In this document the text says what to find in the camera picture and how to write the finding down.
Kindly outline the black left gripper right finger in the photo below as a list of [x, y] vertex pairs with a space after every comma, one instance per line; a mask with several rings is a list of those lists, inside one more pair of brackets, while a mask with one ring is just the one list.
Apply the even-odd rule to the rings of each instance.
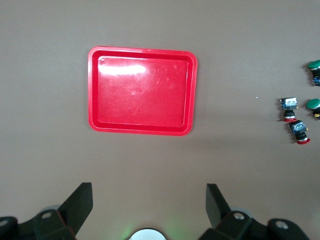
[[294, 222], [273, 218], [263, 225], [241, 210], [232, 210], [218, 186], [206, 185], [205, 209], [211, 227], [201, 240], [307, 240]]

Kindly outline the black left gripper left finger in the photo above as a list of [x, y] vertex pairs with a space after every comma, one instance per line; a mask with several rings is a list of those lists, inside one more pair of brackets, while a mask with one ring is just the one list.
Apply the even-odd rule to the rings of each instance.
[[75, 240], [93, 209], [93, 188], [81, 183], [58, 208], [51, 207], [18, 223], [14, 216], [0, 218], [2, 240]]

